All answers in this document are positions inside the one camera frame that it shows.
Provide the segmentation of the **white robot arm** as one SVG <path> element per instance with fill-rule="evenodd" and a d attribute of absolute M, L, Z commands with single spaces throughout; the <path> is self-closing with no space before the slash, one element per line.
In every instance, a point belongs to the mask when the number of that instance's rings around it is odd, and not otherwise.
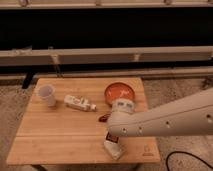
<path fill-rule="evenodd" d="M 130 100 L 112 106 L 107 129 L 118 137 L 213 135 L 213 88 L 134 113 Z"/>

